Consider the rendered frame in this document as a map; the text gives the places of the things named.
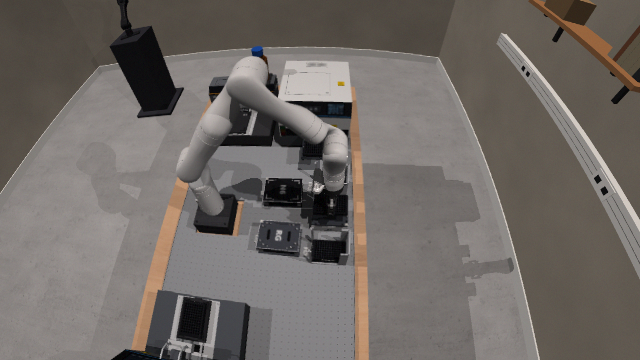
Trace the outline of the blue bottle cap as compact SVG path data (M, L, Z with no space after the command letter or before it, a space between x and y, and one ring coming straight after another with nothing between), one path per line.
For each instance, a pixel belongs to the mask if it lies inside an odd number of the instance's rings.
M261 56L263 54L263 48L261 46L256 46L251 49L253 56Z

